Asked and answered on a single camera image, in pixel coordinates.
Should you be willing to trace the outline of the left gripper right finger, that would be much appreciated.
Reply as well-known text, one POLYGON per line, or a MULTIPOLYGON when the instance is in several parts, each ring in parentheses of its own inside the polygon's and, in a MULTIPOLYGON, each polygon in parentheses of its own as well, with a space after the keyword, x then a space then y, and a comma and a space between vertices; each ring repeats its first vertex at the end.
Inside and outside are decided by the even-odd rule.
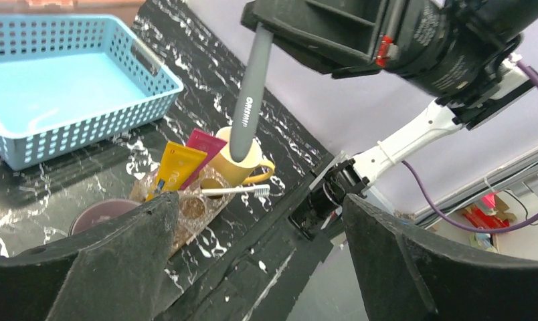
POLYGON ((343 221, 370 320, 538 320, 538 261, 451 241, 349 194, 343 221))

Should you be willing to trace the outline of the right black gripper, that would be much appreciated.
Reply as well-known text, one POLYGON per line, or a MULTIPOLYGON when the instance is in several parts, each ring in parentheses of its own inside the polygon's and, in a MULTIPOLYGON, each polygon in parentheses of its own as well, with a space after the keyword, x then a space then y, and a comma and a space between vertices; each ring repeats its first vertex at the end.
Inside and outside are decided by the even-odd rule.
POLYGON ((401 1, 251 1, 241 24, 262 25, 273 43, 290 57, 334 79, 378 74, 376 59, 383 36, 393 36, 401 1))

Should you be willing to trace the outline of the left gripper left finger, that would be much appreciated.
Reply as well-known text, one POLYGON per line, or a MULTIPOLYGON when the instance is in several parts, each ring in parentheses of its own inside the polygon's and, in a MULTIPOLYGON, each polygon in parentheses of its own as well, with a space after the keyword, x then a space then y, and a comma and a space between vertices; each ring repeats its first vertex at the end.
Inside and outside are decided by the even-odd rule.
POLYGON ((152 320, 179 216, 164 193, 82 233, 0 257, 0 320, 152 320))

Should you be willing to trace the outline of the purple ceramic mug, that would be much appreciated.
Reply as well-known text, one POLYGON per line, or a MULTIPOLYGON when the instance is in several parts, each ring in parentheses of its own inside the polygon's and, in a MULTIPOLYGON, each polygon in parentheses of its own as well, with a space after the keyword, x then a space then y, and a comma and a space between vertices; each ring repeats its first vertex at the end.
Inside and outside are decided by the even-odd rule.
POLYGON ((95 203, 81 212, 70 226, 68 235, 81 233, 95 225, 117 218, 133 209, 141 203, 128 199, 108 199, 95 203))

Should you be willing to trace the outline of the clear textured glass cup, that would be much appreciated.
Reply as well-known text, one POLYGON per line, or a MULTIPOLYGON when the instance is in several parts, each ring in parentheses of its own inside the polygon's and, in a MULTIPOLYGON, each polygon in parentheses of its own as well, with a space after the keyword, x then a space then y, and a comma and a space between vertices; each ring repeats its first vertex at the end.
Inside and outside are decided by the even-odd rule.
POLYGON ((171 244, 171 255, 190 244, 234 198, 233 194, 215 198, 202 195, 201 184, 204 181, 219 183, 223 188, 228 186, 222 175, 207 165, 193 183, 179 192, 179 218, 171 244))

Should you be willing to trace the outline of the yellow toothpaste tube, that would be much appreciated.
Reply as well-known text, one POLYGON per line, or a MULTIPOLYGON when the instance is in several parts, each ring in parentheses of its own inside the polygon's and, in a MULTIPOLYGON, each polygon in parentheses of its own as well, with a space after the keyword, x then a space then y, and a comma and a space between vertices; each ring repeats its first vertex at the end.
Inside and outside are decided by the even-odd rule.
POLYGON ((155 181, 145 201, 150 201, 162 192, 177 191, 205 160, 206 152, 168 142, 155 181))

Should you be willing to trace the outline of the yellow ceramic mug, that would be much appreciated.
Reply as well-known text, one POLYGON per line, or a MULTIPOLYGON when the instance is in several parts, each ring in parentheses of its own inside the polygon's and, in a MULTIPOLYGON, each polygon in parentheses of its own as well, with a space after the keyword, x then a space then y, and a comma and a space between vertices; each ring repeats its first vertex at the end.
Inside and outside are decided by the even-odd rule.
POLYGON ((214 168, 232 187, 268 180, 274 174, 275 164, 263 157, 262 149, 256 140, 252 141, 248 155, 243 161, 237 163, 232 160, 229 148, 230 132, 230 126, 217 131, 215 136, 225 140, 227 144, 213 157, 209 166, 214 168))

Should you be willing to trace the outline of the white toothbrush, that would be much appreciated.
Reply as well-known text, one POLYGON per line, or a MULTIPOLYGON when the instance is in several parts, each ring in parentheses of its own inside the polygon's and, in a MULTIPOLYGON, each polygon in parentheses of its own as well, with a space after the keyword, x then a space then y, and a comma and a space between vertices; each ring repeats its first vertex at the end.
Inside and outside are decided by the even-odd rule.
POLYGON ((236 193, 252 193, 254 197, 267 197, 270 194, 270 185, 253 185, 247 187, 232 187, 219 189, 202 189, 201 194, 207 197, 222 196, 236 193))

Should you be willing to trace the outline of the grey toothbrush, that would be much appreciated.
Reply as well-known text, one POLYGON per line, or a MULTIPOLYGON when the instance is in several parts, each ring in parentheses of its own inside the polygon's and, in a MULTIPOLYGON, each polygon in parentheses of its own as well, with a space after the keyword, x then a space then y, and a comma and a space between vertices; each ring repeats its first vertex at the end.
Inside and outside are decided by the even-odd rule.
POLYGON ((264 94, 273 33, 259 23, 236 102, 230 133, 230 155, 240 163, 248 155, 255 137, 264 94))

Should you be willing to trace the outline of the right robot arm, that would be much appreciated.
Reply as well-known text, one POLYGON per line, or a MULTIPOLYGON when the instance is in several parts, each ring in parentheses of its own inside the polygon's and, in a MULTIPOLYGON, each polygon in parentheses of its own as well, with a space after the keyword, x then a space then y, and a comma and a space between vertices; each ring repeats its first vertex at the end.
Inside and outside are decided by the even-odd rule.
POLYGON ((260 109, 270 46, 334 79, 395 74, 433 97, 412 121, 316 180, 290 222, 313 239, 348 194, 368 190, 394 165, 463 128, 472 130, 532 88, 538 74, 514 60, 538 1, 251 1, 241 23, 255 32, 234 114, 234 159, 243 158, 260 109))

